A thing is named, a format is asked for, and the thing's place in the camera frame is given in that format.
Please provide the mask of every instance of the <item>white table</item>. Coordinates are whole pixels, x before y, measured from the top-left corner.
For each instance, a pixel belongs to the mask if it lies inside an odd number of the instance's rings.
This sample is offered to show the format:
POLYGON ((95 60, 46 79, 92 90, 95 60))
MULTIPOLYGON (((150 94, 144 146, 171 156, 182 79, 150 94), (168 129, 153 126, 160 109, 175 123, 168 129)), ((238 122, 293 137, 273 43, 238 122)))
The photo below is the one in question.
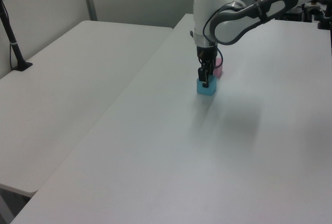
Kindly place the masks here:
POLYGON ((209 97, 192 29, 185 15, 13 224, 331 221, 329 32, 271 21, 220 46, 209 97))
POLYGON ((32 196, 170 28, 84 21, 0 80, 0 188, 32 196))

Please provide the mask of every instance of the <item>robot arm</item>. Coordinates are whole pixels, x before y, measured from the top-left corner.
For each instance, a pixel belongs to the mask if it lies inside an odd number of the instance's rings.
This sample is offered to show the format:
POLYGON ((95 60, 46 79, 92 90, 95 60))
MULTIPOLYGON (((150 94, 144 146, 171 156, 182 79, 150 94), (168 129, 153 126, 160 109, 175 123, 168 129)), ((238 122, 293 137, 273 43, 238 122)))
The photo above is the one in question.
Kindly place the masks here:
POLYGON ((258 0, 246 7, 239 0, 194 0, 193 38, 201 62, 198 69, 203 87, 215 68, 217 43, 232 45, 246 32, 310 0, 258 0))

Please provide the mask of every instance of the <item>cable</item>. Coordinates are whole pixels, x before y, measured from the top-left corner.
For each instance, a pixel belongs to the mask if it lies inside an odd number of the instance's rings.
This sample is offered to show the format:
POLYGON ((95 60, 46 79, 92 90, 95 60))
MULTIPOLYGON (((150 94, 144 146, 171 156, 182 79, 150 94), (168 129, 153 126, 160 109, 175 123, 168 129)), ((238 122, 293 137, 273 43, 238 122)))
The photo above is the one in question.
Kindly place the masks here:
POLYGON ((10 64, 10 69, 13 71, 11 64, 11 44, 9 44, 9 64, 10 64))
MULTIPOLYGON (((7 19, 8 19, 8 23, 10 23, 10 21, 9 21, 9 14, 8 14, 8 11, 7 11, 7 8, 6 8, 5 4, 4 4, 4 2, 2 2, 2 6, 5 9, 5 12, 6 12, 6 15, 7 15, 7 19)), ((10 64, 10 69, 13 71, 12 64, 11 64, 11 44, 9 44, 9 64, 10 64)))
MULTIPOLYGON (((212 42, 212 41, 211 41, 210 39, 208 39, 208 37, 205 35, 205 28, 206 28, 207 24, 210 22, 210 20, 214 17, 214 15, 216 15, 216 14, 221 10, 221 8, 217 9, 217 10, 216 10, 216 11, 210 16, 210 18, 207 20, 207 22, 205 23, 204 28, 203 28, 203 36, 205 37, 206 40, 208 40, 208 41, 210 42, 210 44, 213 45, 213 47, 216 46, 216 45, 215 45, 215 42, 212 42)), ((217 50, 218 50, 218 52, 219 52, 219 54, 220 54, 220 56, 221 56, 221 60, 222 60, 222 62, 221 62, 220 65, 218 65, 217 67, 216 67, 215 64, 214 64, 214 69, 221 67, 222 64, 223 64, 223 62, 224 62, 223 54, 221 53, 221 51, 219 50, 218 47, 217 47, 217 50)))
POLYGON ((5 4, 4 4, 4 2, 2 2, 2 6, 5 9, 5 12, 6 12, 6 15, 7 15, 7 18, 8 18, 8 22, 9 22, 9 14, 8 14, 8 11, 7 11, 7 8, 6 8, 5 4))
POLYGON ((218 50, 218 52, 219 52, 219 54, 220 54, 220 56, 221 56, 221 60, 222 60, 222 62, 221 62, 218 66, 215 66, 215 67, 214 67, 215 69, 221 67, 221 66, 223 65, 223 63, 224 63, 224 57, 223 57, 223 54, 221 53, 221 51, 220 51, 218 48, 217 48, 217 50, 218 50))
POLYGON ((205 28, 207 26, 207 24, 209 23, 209 21, 214 17, 214 15, 216 15, 218 13, 218 11, 221 10, 221 8, 217 9, 211 16, 210 18, 207 20, 207 22, 204 25, 203 28, 203 36, 205 37, 206 40, 208 40, 210 42, 210 45, 212 44, 212 46, 216 46, 215 42, 211 41, 210 39, 208 39, 208 37, 205 35, 205 28))

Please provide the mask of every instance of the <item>black cable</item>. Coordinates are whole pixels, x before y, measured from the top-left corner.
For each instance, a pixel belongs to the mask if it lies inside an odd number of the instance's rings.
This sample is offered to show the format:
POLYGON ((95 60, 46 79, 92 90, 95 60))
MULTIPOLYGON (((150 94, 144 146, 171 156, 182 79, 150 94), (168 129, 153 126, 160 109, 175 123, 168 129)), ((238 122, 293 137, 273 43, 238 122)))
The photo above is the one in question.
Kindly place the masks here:
POLYGON ((216 46, 216 43, 213 42, 213 41, 211 41, 210 39, 208 39, 208 37, 205 35, 205 28, 206 28, 207 24, 209 23, 209 21, 214 17, 214 15, 216 15, 216 14, 218 13, 218 11, 220 11, 221 8, 217 9, 217 10, 216 10, 216 11, 210 16, 210 18, 207 20, 207 22, 205 23, 204 28, 203 28, 203 36, 205 37, 206 40, 208 40, 208 41, 210 42, 210 45, 212 45, 212 46, 216 46))
POLYGON ((11 44, 9 44, 9 64, 10 64, 10 69, 13 71, 11 64, 11 44))
POLYGON ((2 2, 2 6, 5 9, 5 12, 6 12, 6 15, 7 15, 7 19, 8 19, 8 22, 9 22, 9 14, 8 14, 8 11, 7 11, 7 8, 6 8, 5 4, 4 4, 4 2, 2 2))
POLYGON ((219 54, 220 54, 220 56, 221 56, 221 60, 222 60, 222 62, 221 62, 218 66, 215 66, 215 67, 214 67, 215 69, 221 67, 221 66, 223 65, 223 63, 224 63, 224 57, 223 57, 223 54, 221 53, 221 51, 220 51, 218 48, 217 48, 217 50, 218 50, 218 52, 219 52, 219 54))
MULTIPOLYGON (((7 11, 7 8, 6 8, 5 4, 4 4, 4 2, 2 2, 2 6, 5 9, 5 12, 6 12, 6 15, 7 15, 7 19, 8 19, 8 23, 10 23, 10 21, 9 21, 9 14, 8 14, 8 11, 7 11)), ((12 64, 11 64, 11 44, 9 44, 9 64, 10 64, 10 69, 13 70, 12 69, 12 64)))
MULTIPOLYGON (((210 39, 208 39, 208 37, 205 35, 205 28, 206 28, 207 24, 210 22, 210 20, 214 17, 214 15, 216 15, 216 14, 221 10, 221 8, 217 9, 217 10, 216 10, 216 11, 210 16, 210 18, 209 18, 208 21, 205 23, 204 28, 203 28, 203 36, 205 37, 206 40, 208 40, 208 41, 210 42, 210 44, 213 45, 213 47, 216 46, 216 45, 215 45, 215 42, 212 42, 212 41, 211 41, 210 39)), ((223 64, 223 62, 224 62, 223 54, 222 54, 221 51, 218 49, 218 47, 217 47, 217 50, 218 50, 218 52, 219 52, 219 54, 220 54, 220 56, 221 56, 222 62, 221 62, 220 65, 218 65, 217 67, 216 67, 215 64, 214 64, 214 69, 221 67, 222 64, 223 64)))

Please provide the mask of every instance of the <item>pink cube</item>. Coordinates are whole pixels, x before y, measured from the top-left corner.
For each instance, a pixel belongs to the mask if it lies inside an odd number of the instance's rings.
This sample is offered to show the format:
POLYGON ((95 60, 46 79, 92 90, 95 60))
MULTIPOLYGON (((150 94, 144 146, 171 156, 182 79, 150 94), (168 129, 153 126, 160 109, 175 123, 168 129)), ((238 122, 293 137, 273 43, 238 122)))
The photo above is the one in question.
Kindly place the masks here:
MULTIPOLYGON (((218 67, 222 62, 222 59, 221 58, 218 58, 216 59, 216 67, 218 67)), ((217 78, 220 78, 222 76, 222 73, 223 73, 223 66, 221 65, 219 68, 216 68, 213 70, 213 75, 217 78)))

